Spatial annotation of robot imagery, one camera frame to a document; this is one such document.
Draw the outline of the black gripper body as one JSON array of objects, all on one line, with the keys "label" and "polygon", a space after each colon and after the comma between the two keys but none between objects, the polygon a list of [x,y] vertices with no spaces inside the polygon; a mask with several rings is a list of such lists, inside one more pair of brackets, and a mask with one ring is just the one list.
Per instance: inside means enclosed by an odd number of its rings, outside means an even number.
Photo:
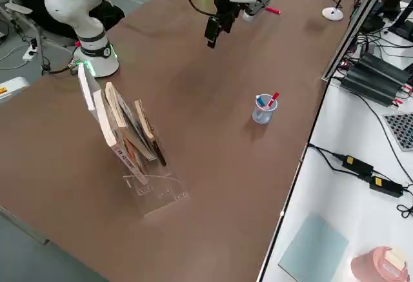
[{"label": "black gripper body", "polygon": [[238,16],[240,7],[238,3],[231,2],[230,0],[214,0],[215,7],[217,9],[217,16],[224,16],[234,14]]}]

